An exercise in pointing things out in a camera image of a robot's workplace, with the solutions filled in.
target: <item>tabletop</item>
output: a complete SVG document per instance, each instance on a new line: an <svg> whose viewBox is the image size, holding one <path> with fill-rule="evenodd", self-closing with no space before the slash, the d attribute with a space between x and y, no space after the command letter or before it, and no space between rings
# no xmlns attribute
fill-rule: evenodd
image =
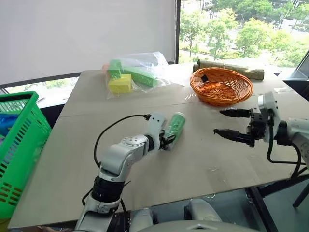
<svg viewBox="0 0 309 232"><path fill-rule="evenodd" d="M192 65L170 68L178 78L189 81ZM174 84L149 93L106 99L104 83L101 71L82 73L9 228L77 220L83 208L81 199L98 173L93 161L97 136L108 125L131 114L160 112L170 118L174 112L182 112L186 124L172 151L151 153L133 165L127 179L131 182L122 194L128 210L286 179L294 169L293 165L269 163L268 144L263 141L249 148L213 135L214 128L245 132L249 120L220 114L220 108L199 101L188 85ZM253 86L253 95L234 107L257 108L258 95L272 91L283 119L308 116L309 103L271 73L262 82L254 81ZM98 145L98 159L123 137L145 132L146 123L132 118L113 127ZM297 155L293 148L275 144L272 157L296 160Z"/></svg>

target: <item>white roller blind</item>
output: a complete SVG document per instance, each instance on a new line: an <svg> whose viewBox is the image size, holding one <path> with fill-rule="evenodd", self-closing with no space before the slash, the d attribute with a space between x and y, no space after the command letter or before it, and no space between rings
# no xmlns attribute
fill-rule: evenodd
<svg viewBox="0 0 309 232"><path fill-rule="evenodd" d="M175 60L175 0L1 0L0 84L100 69L160 51Z"/></svg>

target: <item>black table leg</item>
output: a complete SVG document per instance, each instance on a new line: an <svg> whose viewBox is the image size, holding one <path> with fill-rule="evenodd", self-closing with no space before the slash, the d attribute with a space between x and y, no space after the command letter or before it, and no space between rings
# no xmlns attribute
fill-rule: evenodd
<svg viewBox="0 0 309 232"><path fill-rule="evenodd" d="M307 184L307 186L304 188L304 190L298 196L296 201L293 203L293 207L294 208L299 207L299 205L303 202L303 200L305 199L305 197L307 197L308 194L309 194L309 184Z"/></svg>
<svg viewBox="0 0 309 232"><path fill-rule="evenodd" d="M247 188L246 192L251 196L267 232L278 232L278 229L263 201L263 197L261 196L258 187Z"/></svg>

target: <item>wicker basket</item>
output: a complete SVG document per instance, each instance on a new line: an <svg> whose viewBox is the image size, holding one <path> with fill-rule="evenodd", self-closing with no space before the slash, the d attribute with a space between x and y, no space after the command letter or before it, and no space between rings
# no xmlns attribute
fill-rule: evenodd
<svg viewBox="0 0 309 232"><path fill-rule="evenodd" d="M247 77L222 68L197 70L190 78L190 85L202 101L215 106L244 101L253 93L253 85Z"/></svg>

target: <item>can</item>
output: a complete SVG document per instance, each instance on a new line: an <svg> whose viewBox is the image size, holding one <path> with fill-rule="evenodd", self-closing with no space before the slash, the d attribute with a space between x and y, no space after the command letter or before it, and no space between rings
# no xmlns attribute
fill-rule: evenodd
<svg viewBox="0 0 309 232"><path fill-rule="evenodd" d="M168 144L168 150L171 150L177 142L185 124L185 117L183 113L176 112L171 118L169 125L165 129L164 137L168 138L171 135L175 135L175 139L172 143Z"/></svg>

